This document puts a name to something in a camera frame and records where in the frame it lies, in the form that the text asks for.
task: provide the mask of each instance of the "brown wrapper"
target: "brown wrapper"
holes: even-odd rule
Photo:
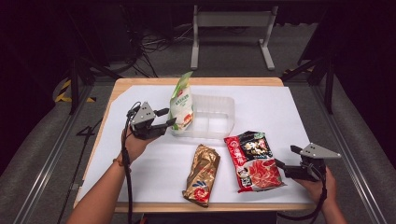
[[[210,193],[215,183],[220,156],[215,149],[199,145],[192,161],[191,172],[187,177],[187,187],[183,197],[202,207],[209,206]]]

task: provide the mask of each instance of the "bracelet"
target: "bracelet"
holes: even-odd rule
[[[114,159],[113,162],[115,162],[115,161],[117,161],[119,163],[119,166],[123,166],[123,162],[121,160]]]

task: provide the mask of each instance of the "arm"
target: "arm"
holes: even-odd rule
[[[307,180],[294,179],[309,191],[312,200],[318,204],[322,192],[322,183]],[[329,168],[326,167],[326,189],[327,199],[324,201],[321,212],[327,224],[344,224],[347,223],[341,212],[336,200],[336,183],[335,178]]]
[[[135,138],[128,130],[125,146],[131,163],[136,160],[154,139]],[[110,223],[125,178],[124,168],[113,162],[96,184],[81,199],[67,223]]]

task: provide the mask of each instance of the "clear plastic container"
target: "clear plastic container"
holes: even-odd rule
[[[184,131],[172,130],[177,137],[223,139],[233,130],[234,100],[231,97],[192,95],[194,117]]]

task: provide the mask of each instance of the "gray carpet floor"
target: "gray carpet floor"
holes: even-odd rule
[[[266,69],[258,46],[261,30],[247,28],[240,34],[227,29],[204,30],[200,39],[199,68],[193,76],[281,77],[286,69],[297,67],[296,63],[315,28],[315,24],[274,28],[269,43],[276,67],[274,71]],[[184,38],[182,42],[167,49],[148,54],[159,77],[179,77],[190,71],[191,33]],[[137,64],[147,73],[151,73],[143,61],[139,60]],[[113,63],[111,69],[121,66],[122,63]],[[133,68],[121,75],[144,77]],[[396,205],[393,190],[396,186],[396,174],[382,148],[348,100],[337,79],[332,100],[333,115],[329,115],[323,109],[320,99],[323,83],[318,87],[310,87],[305,78],[301,74],[285,82],[285,86],[290,87],[311,142],[346,155],[342,160],[327,161],[337,179],[338,200],[346,219],[349,223],[396,223],[396,214],[393,212]],[[62,85],[61,82],[54,91],[54,97]],[[89,91],[89,96],[96,97],[96,102],[85,103],[78,111],[54,168],[43,181],[44,188],[38,193],[36,201],[29,206],[28,212],[21,214],[23,204],[40,176],[43,165],[60,141],[59,135],[64,125],[71,119],[68,114],[70,103],[57,103],[36,125],[0,177],[0,223],[13,223],[14,220],[24,220],[24,223],[57,223],[58,219],[65,223],[77,196],[76,188],[71,188],[72,184],[81,184],[96,137],[91,137],[82,151],[84,136],[78,136],[77,133],[87,126],[93,127],[101,119],[113,86],[114,80],[111,78],[97,78]],[[308,212],[294,211],[284,214],[299,216]],[[126,219],[125,214],[115,214],[112,223],[126,223]],[[279,218],[278,223],[295,222]],[[319,216],[316,223],[324,223],[323,217]]]

